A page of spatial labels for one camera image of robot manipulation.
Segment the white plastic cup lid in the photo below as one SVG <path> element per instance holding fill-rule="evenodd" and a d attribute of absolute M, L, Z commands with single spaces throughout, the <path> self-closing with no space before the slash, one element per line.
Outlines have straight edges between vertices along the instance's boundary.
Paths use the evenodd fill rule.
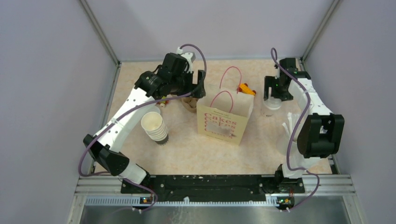
<path fill-rule="evenodd" d="M 279 110 L 282 106 L 282 101 L 278 98 L 269 97 L 268 99 L 264 100 L 264 106 L 272 111 Z"/>

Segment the pink paper gift bag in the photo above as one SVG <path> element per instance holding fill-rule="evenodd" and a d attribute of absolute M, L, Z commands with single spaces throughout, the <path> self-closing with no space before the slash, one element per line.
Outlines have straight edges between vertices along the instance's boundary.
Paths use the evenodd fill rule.
<path fill-rule="evenodd" d="M 206 84 L 206 96 L 197 101 L 198 134 L 239 145 L 254 107 L 255 93 L 246 94 L 241 90 L 242 72 L 236 66 L 230 66 L 239 72 L 238 86 L 223 88 L 226 74 L 219 84 Z"/>

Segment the white paper coffee cup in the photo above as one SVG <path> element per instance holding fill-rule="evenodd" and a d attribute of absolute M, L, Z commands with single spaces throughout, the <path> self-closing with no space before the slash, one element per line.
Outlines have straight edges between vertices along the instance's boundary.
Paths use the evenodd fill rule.
<path fill-rule="evenodd" d="M 275 115 L 277 115 L 279 110 L 273 110 L 272 108 L 267 108 L 267 107 L 263 107 L 261 109 L 261 115 L 266 117 L 266 118 L 271 118 L 274 117 Z"/>

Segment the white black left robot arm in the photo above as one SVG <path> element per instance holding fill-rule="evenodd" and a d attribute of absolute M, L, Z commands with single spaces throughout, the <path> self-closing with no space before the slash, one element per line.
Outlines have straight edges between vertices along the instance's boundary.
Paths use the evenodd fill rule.
<path fill-rule="evenodd" d="M 205 96 L 206 71 L 198 71 L 198 82 L 193 83 L 192 64 L 195 53 L 168 53 L 162 64 L 154 71 L 142 73 L 136 80 L 124 104 L 96 134 L 87 134 L 83 143 L 86 152 L 95 162 L 113 176 L 132 181 L 132 187 L 139 193 L 149 189 L 149 173 L 121 153 L 124 141 L 143 116 L 162 101 L 165 96 L 179 99 Z"/>

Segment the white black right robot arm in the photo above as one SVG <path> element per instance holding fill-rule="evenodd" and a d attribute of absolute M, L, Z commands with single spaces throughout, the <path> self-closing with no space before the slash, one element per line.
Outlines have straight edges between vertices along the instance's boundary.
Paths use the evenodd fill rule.
<path fill-rule="evenodd" d="M 283 102 L 294 100 L 301 113 L 287 114 L 285 133 L 276 147 L 288 161 L 275 172 L 274 187 L 287 192 L 300 185 L 303 173 L 321 159 L 339 150 L 345 119 L 334 114 L 321 100 L 312 85 L 310 75 L 297 68 L 294 58 L 284 58 L 275 64 L 277 74 L 264 78 L 264 105 L 273 111 Z"/>

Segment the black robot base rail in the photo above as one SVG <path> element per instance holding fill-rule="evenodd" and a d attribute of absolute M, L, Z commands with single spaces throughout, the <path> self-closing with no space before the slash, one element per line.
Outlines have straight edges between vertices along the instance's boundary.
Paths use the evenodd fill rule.
<path fill-rule="evenodd" d="M 143 186 L 158 195 L 159 202 L 260 202 L 267 194 L 304 193 L 302 178 L 280 175 L 156 175 Z"/>

